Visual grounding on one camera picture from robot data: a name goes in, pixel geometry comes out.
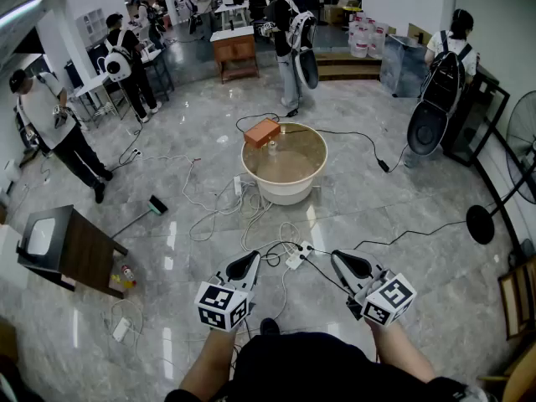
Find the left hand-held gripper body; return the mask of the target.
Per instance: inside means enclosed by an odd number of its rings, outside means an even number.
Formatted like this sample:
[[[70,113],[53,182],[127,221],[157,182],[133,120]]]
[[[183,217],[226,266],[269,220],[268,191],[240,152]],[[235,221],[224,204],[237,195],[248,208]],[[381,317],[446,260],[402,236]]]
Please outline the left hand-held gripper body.
[[[199,321],[210,328],[234,331],[249,315],[253,295],[203,281],[194,304]]]

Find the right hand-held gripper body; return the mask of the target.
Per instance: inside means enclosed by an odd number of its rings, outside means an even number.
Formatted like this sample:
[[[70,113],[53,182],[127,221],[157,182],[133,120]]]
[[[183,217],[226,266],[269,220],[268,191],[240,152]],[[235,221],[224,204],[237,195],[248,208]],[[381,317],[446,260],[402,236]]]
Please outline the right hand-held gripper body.
[[[347,307],[357,320],[364,318],[387,327],[408,310],[416,295],[415,288],[401,273],[383,272],[350,296]]]

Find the person's left forearm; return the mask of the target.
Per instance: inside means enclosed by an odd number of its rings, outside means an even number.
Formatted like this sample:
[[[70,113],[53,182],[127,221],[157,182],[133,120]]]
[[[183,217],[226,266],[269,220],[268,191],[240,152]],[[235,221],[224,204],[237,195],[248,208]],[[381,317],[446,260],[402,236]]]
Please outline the person's left forearm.
[[[212,399],[229,381],[236,333],[212,329],[179,388],[202,402]]]

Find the person's right forearm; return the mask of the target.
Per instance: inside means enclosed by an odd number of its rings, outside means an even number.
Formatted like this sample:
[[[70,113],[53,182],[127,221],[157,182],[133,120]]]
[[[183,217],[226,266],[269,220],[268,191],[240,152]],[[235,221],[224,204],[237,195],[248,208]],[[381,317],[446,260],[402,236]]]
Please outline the person's right forearm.
[[[382,327],[376,322],[366,319],[371,329],[379,360],[392,365],[428,383],[436,377],[430,361],[410,341],[403,327],[392,322]]]

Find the green-headed broom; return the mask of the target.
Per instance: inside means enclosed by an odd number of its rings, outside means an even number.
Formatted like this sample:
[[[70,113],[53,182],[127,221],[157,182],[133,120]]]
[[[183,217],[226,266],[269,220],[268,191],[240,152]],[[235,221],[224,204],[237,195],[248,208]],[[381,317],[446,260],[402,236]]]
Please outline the green-headed broom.
[[[142,219],[143,217],[145,217],[148,214],[162,215],[162,214],[165,214],[167,211],[168,211],[168,207],[160,199],[158,199],[156,196],[152,195],[148,200],[147,210],[144,211],[143,213],[139,214],[136,218],[132,219],[131,221],[129,221],[124,226],[122,226],[119,230],[117,230],[111,236],[111,238],[115,239],[115,237],[117,237],[119,234],[124,232],[126,229],[128,229],[129,227],[134,225],[137,221],[139,221],[140,219]]]

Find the person's black shirt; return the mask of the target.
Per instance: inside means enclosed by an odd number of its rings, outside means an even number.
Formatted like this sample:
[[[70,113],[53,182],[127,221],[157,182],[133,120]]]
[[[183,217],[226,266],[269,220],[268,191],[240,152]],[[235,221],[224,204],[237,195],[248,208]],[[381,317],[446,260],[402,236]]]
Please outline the person's black shirt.
[[[253,337],[209,402],[492,402],[478,387],[426,383],[324,332]]]

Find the orange flat box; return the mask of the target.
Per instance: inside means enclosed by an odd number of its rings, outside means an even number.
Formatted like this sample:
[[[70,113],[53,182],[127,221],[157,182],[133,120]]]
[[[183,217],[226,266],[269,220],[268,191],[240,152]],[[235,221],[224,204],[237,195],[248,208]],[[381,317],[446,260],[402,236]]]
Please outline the orange flat box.
[[[281,133],[281,125],[265,118],[244,133],[245,143],[254,148],[261,148],[272,138]]]

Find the dark wooden side table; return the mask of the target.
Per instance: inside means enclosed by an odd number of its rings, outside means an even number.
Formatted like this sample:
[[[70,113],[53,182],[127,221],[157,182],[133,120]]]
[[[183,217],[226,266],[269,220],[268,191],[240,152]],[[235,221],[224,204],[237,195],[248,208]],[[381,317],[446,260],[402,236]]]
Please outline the dark wooden side table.
[[[49,251],[46,255],[30,255],[27,244],[34,223],[47,218],[55,218]],[[20,265],[69,291],[80,283],[117,299],[124,297],[121,291],[110,287],[110,277],[114,254],[126,256],[128,249],[93,225],[72,205],[30,214],[16,253]]]

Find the white tray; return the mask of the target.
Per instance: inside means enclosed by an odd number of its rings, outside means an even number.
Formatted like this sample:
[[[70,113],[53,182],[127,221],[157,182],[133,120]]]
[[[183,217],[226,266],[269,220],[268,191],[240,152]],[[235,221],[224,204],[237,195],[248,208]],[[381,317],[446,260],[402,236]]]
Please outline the white tray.
[[[55,218],[39,219],[32,228],[28,239],[27,252],[30,255],[46,255],[51,246]]]

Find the wooden step platform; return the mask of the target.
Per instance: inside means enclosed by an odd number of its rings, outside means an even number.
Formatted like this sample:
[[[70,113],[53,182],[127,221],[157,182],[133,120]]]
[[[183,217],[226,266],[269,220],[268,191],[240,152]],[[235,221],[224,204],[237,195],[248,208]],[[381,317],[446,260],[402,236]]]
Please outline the wooden step platform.
[[[320,81],[379,80],[382,61],[374,58],[357,58],[349,53],[316,54]]]

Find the white and black backpack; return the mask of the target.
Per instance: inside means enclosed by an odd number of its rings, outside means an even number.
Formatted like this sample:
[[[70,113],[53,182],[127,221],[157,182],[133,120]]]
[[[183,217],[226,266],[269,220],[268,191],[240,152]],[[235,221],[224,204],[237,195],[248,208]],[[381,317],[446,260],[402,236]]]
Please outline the white and black backpack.
[[[299,79],[309,90],[316,89],[319,82],[317,61],[313,51],[316,27],[316,17],[310,11],[306,11],[292,19],[289,32],[286,34]]]

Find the translucent grey bin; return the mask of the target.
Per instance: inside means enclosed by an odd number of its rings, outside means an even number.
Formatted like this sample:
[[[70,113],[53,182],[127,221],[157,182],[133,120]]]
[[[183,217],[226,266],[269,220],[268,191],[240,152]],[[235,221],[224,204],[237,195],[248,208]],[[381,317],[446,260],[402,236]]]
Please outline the translucent grey bin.
[[[417,98],[428,68],[427,48],[415,39],[388,34],[380,67],[380,83],[394,97]]]

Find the wooden cabinet with white top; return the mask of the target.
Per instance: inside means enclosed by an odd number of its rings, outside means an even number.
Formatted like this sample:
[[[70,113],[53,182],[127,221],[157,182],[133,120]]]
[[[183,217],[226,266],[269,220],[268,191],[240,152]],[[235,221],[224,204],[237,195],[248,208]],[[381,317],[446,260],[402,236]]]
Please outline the wooden cabinet with white top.
[[[218,31],[210,39],[221,83],[260,76],[252,26]]]

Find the grey metal table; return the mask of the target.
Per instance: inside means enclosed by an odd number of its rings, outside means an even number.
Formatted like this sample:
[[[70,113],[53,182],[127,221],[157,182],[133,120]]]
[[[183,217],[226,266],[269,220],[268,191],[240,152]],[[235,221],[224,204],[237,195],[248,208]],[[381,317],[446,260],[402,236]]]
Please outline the grey metal table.
[[[163,51],[157,49],[148,52],[144,49],[142,66],[154,96],[169,101],[169,94],[175,90],[175,87]]]

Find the stack of clear water jugs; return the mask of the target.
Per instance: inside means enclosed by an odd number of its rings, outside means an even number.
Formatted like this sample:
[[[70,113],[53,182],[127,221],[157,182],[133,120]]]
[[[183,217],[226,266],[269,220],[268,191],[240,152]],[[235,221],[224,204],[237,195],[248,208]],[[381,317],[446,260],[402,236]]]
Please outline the stack of clear water jugs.
[[[365,12],[356,12],[348,23],[350,54],[356,58],[382,59],[388,33],[388,24],[376,22]]]

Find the white round backpack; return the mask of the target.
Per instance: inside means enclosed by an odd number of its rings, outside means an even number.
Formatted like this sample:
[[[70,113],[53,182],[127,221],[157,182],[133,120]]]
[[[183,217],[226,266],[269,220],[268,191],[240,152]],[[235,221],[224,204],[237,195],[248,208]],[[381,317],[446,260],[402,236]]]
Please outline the white round backpack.
[[[122,45],[126,31],[118,30],[116,44],[112,45],[107,39],[105,45],[108,55],[105,57],[105,69],[113,82],[119,82],[131,76],[133,59],[131,53]]]

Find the cardboard box with black mark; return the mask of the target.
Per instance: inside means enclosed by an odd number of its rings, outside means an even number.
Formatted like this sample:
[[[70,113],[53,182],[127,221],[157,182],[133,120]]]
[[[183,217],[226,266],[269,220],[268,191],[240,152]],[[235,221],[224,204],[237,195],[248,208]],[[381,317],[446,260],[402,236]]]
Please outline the cardboard box with black mark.
[[[427,45],[432,37],[431,33],[426,32],[424,29],[409,23],[408,37],[414,39],[418,44]]]

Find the white cubby shelf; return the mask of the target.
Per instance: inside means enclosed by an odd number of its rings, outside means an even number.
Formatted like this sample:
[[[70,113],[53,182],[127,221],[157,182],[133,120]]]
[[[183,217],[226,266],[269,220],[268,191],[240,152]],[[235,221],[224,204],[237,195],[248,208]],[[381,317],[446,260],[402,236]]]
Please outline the white cubby shelf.
[[[82,21],[91,40],[98,40],[106,35],[106,19],[100,8],[85,14]]]

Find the ceiling tube light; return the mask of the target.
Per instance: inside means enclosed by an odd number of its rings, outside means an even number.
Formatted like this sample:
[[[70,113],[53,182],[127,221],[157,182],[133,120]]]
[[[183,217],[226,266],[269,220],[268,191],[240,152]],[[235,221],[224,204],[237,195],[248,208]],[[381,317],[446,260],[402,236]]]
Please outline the ceiling tube light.
[[[26,13],[34,10],[43,0],[28,0],[0,16],[0,29],[6,27]]]

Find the wooden frame chair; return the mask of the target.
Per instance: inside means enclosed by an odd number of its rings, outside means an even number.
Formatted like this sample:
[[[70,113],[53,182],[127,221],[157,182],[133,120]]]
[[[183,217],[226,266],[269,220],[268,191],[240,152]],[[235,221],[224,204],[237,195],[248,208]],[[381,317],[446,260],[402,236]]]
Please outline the wooden frame chair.
[[[498,278],[507,340],[536,332],[536,255]]]

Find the black metal frame cabinet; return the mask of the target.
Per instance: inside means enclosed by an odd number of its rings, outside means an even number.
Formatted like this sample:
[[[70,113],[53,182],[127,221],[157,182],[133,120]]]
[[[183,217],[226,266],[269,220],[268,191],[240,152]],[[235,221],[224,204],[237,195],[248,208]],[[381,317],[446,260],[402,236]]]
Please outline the black metal frame cabinet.
[[[481,66],[461,94],[441,140],[443,154],[470,167],[483,149],[506,108],[510,95]]]

